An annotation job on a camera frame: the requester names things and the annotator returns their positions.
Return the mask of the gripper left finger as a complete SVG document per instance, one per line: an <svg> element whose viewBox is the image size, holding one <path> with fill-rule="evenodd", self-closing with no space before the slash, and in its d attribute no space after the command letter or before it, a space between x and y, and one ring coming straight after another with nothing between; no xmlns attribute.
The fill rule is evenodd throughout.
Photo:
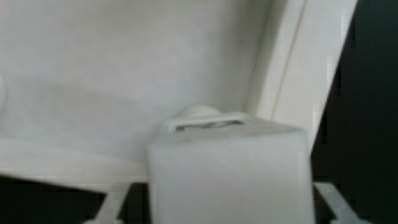
<svg viewBox="0 0 398 224"><path fill-rule="evenodd" d="M119 184L107 194L105 201L87 224L149 224L148 185Z"/></svg>

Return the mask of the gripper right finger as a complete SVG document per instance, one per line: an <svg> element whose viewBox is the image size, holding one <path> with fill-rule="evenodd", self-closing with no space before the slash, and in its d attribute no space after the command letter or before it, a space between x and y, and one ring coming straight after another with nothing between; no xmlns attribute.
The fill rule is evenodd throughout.
<svg viewBox="0 0 398 224"><path fill-rule="evenodd" d="M316 182L315 188L320 192L329 209L336 216L336 218L331 220L331 224L371 224L371 222L359 217L336 185L329 182Z"/></svg>

